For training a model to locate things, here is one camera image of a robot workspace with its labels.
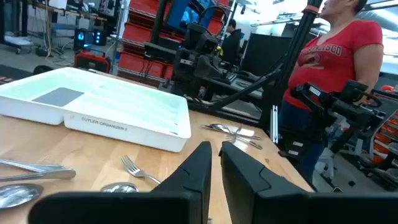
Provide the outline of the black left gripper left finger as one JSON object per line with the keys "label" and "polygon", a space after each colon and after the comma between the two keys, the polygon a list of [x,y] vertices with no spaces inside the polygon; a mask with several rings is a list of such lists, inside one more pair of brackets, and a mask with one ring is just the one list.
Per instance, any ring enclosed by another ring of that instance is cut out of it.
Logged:
{"label": "black left gripper left finger", "polygon": [[28,224],[207,224],[211,166],[203,141],[150,192],[59,192],[33,205]]}

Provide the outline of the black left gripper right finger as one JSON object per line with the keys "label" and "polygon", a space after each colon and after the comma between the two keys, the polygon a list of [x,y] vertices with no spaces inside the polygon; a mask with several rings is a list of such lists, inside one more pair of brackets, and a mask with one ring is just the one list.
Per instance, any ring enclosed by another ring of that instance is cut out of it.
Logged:
{"label": "black left gripper right finger", "polygon": [[220,157],[233,224],[398,224],[397,192],[307,192],[231,142]]}

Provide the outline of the silver fork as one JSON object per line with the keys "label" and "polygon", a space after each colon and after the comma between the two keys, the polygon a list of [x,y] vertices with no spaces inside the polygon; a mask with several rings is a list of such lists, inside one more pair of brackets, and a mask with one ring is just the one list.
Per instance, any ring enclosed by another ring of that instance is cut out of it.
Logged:
{"label": "silver fork", "polygon": [[235,143],[239,136],[239,132],[241,131],[241,129],[242,129],[242,125],[240,125],[239,128],[235,131],[229,131],[228,135],[225,138],[225,141]]}
{"label": "silver fork", "polygon": [[148,178],[152,181],[154,181],[156,184],[160,184],[161,181],[156,179],[155,177],[147,174],[145,171],[140,169],[138,166],[133,163],[133,161],[126,155],[121,157],[121,161],[123,163],[124,168],[127,170],[128,173],[130,173],[132,176],[137,177],[137,178]]}

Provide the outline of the person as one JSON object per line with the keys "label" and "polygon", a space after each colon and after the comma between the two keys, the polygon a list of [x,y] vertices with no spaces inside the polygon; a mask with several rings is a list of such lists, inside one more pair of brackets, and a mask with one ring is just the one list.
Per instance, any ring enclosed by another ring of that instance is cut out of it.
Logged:
{"label": "person", "polygon": [[230,19],[227,32],[229,36],[223,41],[221,46],[223,49],[222,60],[233,65],[238,59],[241,42],[241,29],[236,28],[234,19]]}
{"label": "person", "polygon": [[289,78],[279,112],[282,127],[304,131],[310,126],[311,109],[291,91],[309,82],[321,90],[341,92],[354,80],[371,91],[378,81],[384,46],[381,26],[357,20],[368,0],[326,0],[320,17],[330,30],[309,41],[301,50]]}

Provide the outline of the blue monitor screen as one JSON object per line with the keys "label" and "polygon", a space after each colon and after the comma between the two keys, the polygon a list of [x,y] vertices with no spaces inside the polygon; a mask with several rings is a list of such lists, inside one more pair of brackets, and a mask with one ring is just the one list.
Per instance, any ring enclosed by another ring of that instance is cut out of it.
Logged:
{"label": "blue monitor screen", "polygon": [[215,6],[213,0],[173,0],[165,25],[179,33],[185,33],[189,23],[199,23],[208,27],[216,9],[207,10],[201,19],[199,16],[205,9],[212,6]]}

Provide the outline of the black partition panel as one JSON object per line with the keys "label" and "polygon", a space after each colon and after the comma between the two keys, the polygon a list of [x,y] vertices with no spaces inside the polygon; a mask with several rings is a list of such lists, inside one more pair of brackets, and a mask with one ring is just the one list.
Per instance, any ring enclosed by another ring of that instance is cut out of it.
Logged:
{"label": "black partition panel", "polygon": [[289,49],[291,37],[250,35],[241,70],[253,75],[265,75]]}

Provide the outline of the white cutlery organizer tray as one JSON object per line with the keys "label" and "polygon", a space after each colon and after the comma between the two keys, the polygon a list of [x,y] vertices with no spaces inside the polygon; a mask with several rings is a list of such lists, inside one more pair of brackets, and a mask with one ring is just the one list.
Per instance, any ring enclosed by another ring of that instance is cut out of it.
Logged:
{"label": "white cutlery organizer tray", "polygon": [[1,85],[0,114],[170,152],[191,136],[184,97],[70,67]]}

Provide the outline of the red storage bins shelf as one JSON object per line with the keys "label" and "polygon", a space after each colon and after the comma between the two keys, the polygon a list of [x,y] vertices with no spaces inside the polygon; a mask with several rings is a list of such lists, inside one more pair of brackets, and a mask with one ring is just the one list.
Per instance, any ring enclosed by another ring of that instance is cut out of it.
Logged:
{"label": "red storage bins shelf", "polygon": [[386,164],[390,167],[394,166],[394,161],[398,163],[398,110],[376,131],[371,150],[372,161],[376,165]]}
{"label": "red storage bins shelf", "polygon": [[[156,44],[168,50],[178,50],[185,33],[168,28],[165,25],[167,14],[173,0],[130,0],[128,18],[123,24],[118,63],[118,76],[157,85],[163,80],[170,80],[173,75],[171,55],[149,46],[152,39]],[[216,9],[207,29],[213,35],[223,30],[228,19],[228,0],[213,0]]]}

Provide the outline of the red and black equipment case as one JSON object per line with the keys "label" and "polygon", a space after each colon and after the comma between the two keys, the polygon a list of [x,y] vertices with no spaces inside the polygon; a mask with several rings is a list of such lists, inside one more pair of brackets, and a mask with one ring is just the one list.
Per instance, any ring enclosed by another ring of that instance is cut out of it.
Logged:
{"label": "red and black equipment case", "polygon": [[93,69],[99,72],[109,73],[111,61],[104,52],[85,49],[75,55],[75,68]]}

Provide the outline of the black computer with blue lights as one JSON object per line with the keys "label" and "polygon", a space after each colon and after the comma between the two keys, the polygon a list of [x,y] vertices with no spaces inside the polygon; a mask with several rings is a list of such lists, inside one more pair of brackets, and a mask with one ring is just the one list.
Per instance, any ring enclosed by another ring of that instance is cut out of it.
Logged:
{"label": "black computer with blue lights", "polygon": [[75,29],[73,38],[74,49],[82,49],[91,45],[104,46],[106,43],[106,32],[103,30]]}

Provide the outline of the white metal bracket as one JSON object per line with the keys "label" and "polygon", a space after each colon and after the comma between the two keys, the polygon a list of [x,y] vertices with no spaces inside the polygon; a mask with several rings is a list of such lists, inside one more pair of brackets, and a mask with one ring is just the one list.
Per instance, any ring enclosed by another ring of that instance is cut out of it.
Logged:
{"label": "white metal bracket", "polygon": [[279,142],[278,107],[273,105],[270,113],[270,138],[274,144]]}

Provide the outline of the black frame pole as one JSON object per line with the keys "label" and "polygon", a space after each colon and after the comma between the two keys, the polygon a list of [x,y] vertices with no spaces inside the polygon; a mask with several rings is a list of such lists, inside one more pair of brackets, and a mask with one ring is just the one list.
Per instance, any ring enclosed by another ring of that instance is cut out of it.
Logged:
{"label": "black frame pole", "polygon": [[287,89],[288,80],[296,64],[299,53],[306,43],[311,26],[318,16],[322,1],[323,0],[307,1],[307,6],[302,11],[303,16],[290,42],[286,56],[282,61],[281,70],[267,79],[267,82],[263,85],[264,93],[262,102],[264,104],[259,124],[264,129],[267,129],[270,125],[272,106],[280,106],[284,91]]}

